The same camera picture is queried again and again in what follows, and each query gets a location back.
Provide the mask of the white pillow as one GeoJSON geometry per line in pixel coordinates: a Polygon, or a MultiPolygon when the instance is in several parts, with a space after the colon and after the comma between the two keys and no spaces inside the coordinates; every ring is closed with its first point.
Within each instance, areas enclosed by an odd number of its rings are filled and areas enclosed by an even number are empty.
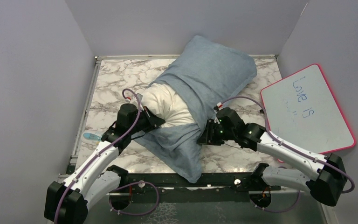
{"type": "Polygon", "coordinates": [[[187,104],[167,84],[152,84],[140,93],[143,106],[165,120],[162,127],[174,127],[195,123],[187,104]]]}

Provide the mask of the patchwork and blue pillowcase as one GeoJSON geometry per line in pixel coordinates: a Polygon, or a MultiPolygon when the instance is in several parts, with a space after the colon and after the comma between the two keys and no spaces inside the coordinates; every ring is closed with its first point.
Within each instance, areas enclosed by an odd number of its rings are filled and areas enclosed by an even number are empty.
{"type": "Polygon", "coordinates": [[[187,104],[195,123],[160,127],[136,142],[190,183],[199,180],[201,146],[197,139],[215,117],[218,102],[237,96],[257,75],[246,53],[194,36],[181,55],[152,84],[167,84],[187,104]]]}

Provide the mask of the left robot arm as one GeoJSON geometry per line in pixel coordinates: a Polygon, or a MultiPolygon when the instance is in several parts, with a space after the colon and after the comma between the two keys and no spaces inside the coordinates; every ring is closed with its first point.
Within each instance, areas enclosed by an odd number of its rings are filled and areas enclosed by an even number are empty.
{"type": "Polygon", "coordinates": [[[55,224],[82,224],[89,210],[110,191],[123,191],[128,179],[115,171],[107,171],[130,144],[136,133],[159,128],[165,120],[147,107],[121,105],[117,120],[102,134],[91,156],[63,182],[52,182],[46,195],[44,217],[55,224]]]}

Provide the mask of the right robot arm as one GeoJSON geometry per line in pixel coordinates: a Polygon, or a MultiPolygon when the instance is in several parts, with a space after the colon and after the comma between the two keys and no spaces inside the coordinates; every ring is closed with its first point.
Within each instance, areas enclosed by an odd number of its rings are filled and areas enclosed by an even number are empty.
{"type": "Polygon", "coordinates": [[[245,123],[236,111],[224,108],[217,112],[217,120],[209,119],[199,145],[220,146],[232,140],[241,148],[271,155],[293,167],[293,170],[259,164],[250,177],[251,186],[261,190],[269,186],[282,186],[309,192],[318,202],[336,206],[348,181],[344,163],[336,154],[316,154],[292,143],[278,140],[265,127],[245,123]]]}

